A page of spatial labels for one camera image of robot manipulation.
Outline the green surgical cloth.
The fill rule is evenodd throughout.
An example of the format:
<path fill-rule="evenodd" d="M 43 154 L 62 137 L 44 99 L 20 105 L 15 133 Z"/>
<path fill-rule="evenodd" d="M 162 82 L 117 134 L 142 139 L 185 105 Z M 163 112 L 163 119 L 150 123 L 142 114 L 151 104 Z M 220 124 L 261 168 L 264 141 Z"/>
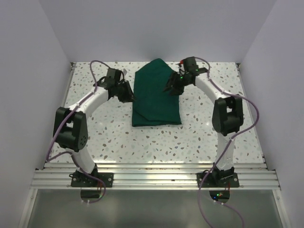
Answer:
<path fill-rule="evenodd" d="M 135 72 L 133 127 L 181 124 L 179 97 L 163 92 L 172 73 L 160 58 Z"/>

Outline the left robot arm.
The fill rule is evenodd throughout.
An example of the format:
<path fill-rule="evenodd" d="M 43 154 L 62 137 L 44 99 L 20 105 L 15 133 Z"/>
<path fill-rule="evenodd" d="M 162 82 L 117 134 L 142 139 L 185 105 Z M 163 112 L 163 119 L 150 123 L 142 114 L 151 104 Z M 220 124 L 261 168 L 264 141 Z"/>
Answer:
<path fill-rule="evenodd" d="M 112 97 L 122 103 L 133 102 L 135 96 L 125 71 L 109 68 L 106 76 L 95 81 L 92 90 L 75 104 L 56 111 L 53 138 L 70 154 L 76 171 L 70 174 L 72 187 L 104 187 L 97 165 L 89 155 L 87 119 Z"/>

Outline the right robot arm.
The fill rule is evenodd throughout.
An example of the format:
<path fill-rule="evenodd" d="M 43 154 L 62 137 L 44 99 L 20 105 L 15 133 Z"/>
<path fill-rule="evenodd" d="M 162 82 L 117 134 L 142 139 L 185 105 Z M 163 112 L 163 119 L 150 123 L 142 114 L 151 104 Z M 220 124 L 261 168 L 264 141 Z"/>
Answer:
<path fill-rule="evenodd" d="M 232 136 L 244 123 L 242 99 L 225 92 L 210 78 L 210 65 L 199 67 L 196 61 L 196 57 L 181 60 L 179 70 L 171 74 L 164 91 L 170 95 L 181 95 L 186 86 L 194 85 L 207 95 L 214 105 L 211 122 L 218 134 L 218 147 L 211 170 L 198 172 L 197 182 L 203 188 L 238 188 Z"/>

